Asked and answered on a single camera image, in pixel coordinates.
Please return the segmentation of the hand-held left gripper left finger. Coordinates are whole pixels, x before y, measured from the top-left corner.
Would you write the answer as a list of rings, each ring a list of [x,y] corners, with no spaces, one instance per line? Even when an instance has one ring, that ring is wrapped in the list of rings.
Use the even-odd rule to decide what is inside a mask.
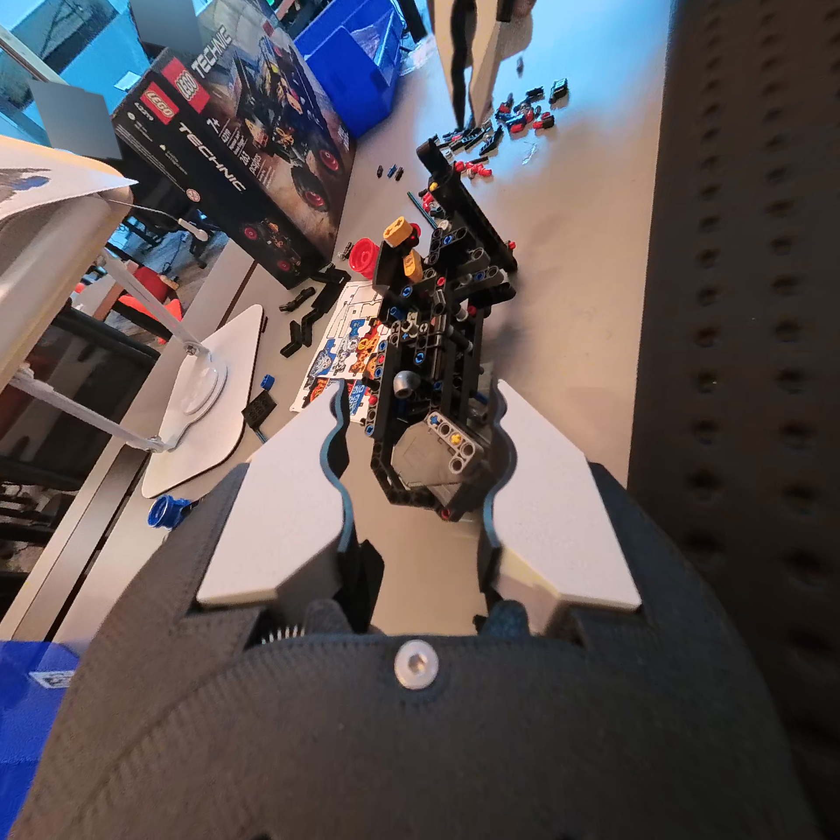
[[[199,606],[266,607],[292,628],[310,603],[332,599],[354,632],[370,631],[385,564],[359,540],[341,480],[350,420],[347,385],[335,381],[249,458]]]

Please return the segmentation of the black perforated pad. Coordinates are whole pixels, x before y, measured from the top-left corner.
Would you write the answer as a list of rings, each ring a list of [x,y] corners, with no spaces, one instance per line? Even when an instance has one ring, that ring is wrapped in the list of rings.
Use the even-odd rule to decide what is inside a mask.
[[[838,838],[839,2],[676,2],[628,485]]]

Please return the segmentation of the red floor bin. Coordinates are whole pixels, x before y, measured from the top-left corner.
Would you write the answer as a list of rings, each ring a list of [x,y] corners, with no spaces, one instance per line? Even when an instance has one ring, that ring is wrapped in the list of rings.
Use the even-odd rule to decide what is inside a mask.
[[[154,297],[146,299],[137,293],[123,293],[112,309],[160,341],[175,338],[183,343],[189,340],[182,329],[182,321]]]

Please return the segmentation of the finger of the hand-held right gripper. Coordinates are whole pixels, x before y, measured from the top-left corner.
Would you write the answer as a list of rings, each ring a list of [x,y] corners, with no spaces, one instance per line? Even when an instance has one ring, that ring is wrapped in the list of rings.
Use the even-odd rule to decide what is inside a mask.
[[[427,5],[456,128],[462,130],[467,104],[466,69],[471,64],[471,46],[475,36],[475,3],[429,1]]]
[[[492,92],[501,63],[502,41],[516,6],[514,1],[476,1],[476,21],[470,45],[469,105],[476,124],[492,111]]]

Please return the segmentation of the pile of small toy pins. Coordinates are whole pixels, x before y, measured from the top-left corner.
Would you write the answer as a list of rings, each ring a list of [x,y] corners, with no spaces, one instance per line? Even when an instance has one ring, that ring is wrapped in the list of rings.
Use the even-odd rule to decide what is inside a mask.
[[[454,129],[433,141],[454,170],[470,180],[490,179],[490,167],[502,140],[516,140],[529,131],[546,133],[555,125],[554,111],[569,99],[567,78],[555,80],[549,89],[532,88],[524,98],[515,101],[510,93],[482,123],[465,129]]]

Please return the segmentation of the red toy wheel hub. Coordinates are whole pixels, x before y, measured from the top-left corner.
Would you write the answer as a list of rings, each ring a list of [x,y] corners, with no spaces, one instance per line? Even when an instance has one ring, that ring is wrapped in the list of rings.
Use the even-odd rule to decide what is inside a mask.
[[[358,239],[350,249],[349,266],[353,272],[373,281],[375,268],[380,254],[380,246],[369,238]]]

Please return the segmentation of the grey desk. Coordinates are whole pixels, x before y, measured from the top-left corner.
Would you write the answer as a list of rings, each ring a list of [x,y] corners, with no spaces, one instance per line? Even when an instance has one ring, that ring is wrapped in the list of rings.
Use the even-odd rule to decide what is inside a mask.
[[[493,177],[468,183],[505,239],[516,242],[516,297],[494,308],[482,359],[590,460],[623,484],[631,448],[665,58],[674,2],[537,2],[517,45],[499,67],[493,100],[566,77],[568,101],[545,134],[501,142]],[[406,192],[423,186],[416,147],[454,125],[437,55],[400,79],[389,119],[358,141],[335,250],[380,239],[396,217],[430,231]],[[542,162],[522,166],[530,143]],[[398,164],[399,181],[377,179]],[[255,383],[272,374],[273,435],[295,415],[290,405],[314,350],[289,359],[280,347],[292,314],[288,292],[233,243],[185,315],[203,338],[256,303],[266,312]],[[485,611],[476,582],[478,524],[446,523],[430,511],[390,505],[370,468],[371,441],[351,425],[343,475],[361,540],[385,562],[374,625],[389,634],[472,634]],[[2,639],[56,641],[77,653],[161,544],[148,527],[139,456],[108,443],[23,588],[2,620]]]

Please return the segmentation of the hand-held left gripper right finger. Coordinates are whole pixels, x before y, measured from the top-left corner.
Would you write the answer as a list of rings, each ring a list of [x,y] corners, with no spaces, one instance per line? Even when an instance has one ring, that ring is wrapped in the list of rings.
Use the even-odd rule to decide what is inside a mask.
[[[576,607],[636,613],[642,596],[584,452],[506,381],[490,396],[481,591],[519,604],[531,634],[556,634]]]

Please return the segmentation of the black angled toy panel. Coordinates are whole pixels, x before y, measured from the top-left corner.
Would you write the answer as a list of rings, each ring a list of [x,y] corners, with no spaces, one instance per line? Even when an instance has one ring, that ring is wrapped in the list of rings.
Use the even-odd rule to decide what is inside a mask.
[[[311,305],[311,313],[315,315],[316,319],[320,319],[340,299],[344,287],[351,279],[351,275],[346,270],[330,264],[322,271],[316,272],[312,278],[322,283],[322,289]]]

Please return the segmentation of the blue tagged storage bin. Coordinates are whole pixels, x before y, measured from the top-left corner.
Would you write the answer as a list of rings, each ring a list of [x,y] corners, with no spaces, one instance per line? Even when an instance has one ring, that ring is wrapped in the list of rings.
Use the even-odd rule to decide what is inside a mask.
[[[33,783],[78,656],[48,642],[1,642],[1,838]]]

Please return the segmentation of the blue toy wheel hub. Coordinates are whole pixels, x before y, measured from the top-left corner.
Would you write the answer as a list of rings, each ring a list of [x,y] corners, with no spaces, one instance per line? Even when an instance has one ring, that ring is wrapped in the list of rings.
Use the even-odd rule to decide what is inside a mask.
[[[193,508],[191,500],[161,495],[156,498],[150,508],[147,522],[153,529],[173,530],[185,519]]]

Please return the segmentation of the black toy set box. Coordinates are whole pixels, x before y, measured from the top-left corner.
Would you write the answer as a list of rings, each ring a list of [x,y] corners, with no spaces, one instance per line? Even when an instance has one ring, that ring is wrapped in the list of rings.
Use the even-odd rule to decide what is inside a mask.
[[[291,289],[329,264],[355,142],[261,2],[211,2],[198,53],[165,49],[112,115],[152,165]]]

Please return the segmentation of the instruction booklet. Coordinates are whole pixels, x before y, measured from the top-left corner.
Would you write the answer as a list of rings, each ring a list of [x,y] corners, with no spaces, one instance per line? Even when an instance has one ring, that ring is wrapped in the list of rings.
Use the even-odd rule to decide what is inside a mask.
[[[1,219],[35,207],[131,186],[111,166],[47,146],[1,137]]]

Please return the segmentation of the colourful sticker sheet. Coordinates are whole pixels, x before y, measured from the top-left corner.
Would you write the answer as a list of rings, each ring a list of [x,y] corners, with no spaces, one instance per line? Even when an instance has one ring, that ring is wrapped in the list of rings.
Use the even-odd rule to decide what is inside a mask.
[[[342,380],[351,418],[364,425],[371,397],[366,381],[382,367],[390,333],[379,319],[381,304],[382,297],[369,280],[353,280],[344,287],[291,412],[303,410],[333,381]]]

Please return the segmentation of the toy car chassis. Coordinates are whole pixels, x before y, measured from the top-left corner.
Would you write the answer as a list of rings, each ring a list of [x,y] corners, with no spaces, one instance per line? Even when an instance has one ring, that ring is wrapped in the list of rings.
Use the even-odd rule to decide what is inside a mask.
[[[436,226],[425,256],[403,217],[383,233],[372,286],[385,336],[363,378],[370,390],[364,432],[388,501],[456,522],[490,487],[481,344],[492,309],[516,295],[518,263],[514,243],[499,236],[462,182],[464,162],[451,162],[436,138],[416,153],[428,171],[424,197],[448,226]]]

